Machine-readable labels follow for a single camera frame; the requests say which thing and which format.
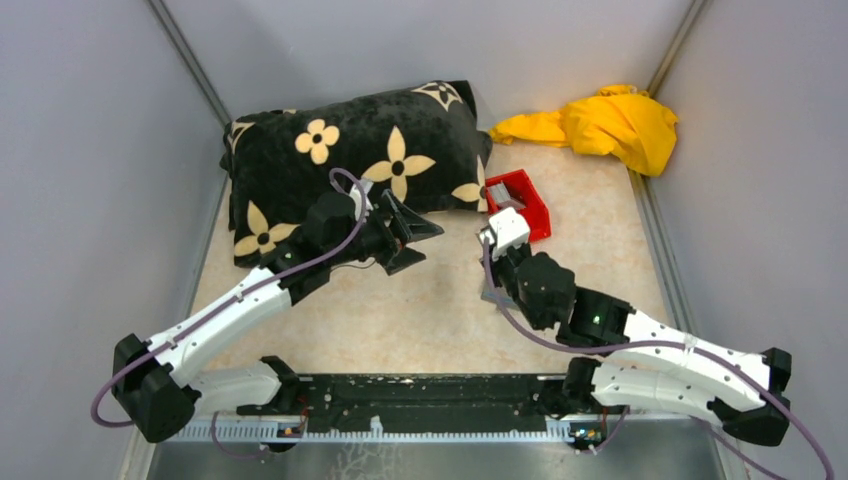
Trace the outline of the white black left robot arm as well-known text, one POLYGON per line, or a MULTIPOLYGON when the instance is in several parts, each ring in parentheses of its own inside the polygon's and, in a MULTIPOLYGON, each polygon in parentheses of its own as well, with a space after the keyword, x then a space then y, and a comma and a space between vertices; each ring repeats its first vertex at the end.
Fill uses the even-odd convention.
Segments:
POLYGON ((147 340, 135 334, 121 339, 114 347, 111 394, 150 443, 170 439, 207 412, 266 405, 288 413, 298 404, 300 388, 278 358, 209 374, 204 367, 263 320, 327 284, 335 267, 372 259, 393 275, 425 260, 413 243, 443 232, 389 191, 373 208, 353 194, 325 193, 226 294, 147 340))

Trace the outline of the grey leather card holder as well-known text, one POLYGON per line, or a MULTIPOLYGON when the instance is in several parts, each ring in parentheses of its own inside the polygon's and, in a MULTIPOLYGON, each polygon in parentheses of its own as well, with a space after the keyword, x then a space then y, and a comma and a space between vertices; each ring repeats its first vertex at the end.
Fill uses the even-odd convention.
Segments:
POLYGON ((508 309, 519 311, 519 307, 515 304, 515 302, 506 294, 506 292, 502 288, 492 289, 487 285, 482 287, 482 291, 480 294, 480 299, 486 302, 489 302, 495 306, 498 303, 501 303, 508 309))

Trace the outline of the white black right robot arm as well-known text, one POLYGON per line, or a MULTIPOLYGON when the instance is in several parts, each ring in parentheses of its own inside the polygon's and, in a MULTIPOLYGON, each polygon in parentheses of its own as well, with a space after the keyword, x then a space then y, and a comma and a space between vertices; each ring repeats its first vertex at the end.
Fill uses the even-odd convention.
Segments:
POLYGON ((685 414, 743 442, 776 447, 790 426, 792 356, 725 348, 665 325, 630 303, 577 286, 573 271, 526 243, 481 243, 491 287, 522 314, 525 338, 570 353, 563 398, 576 412, 630 406, 685 414))

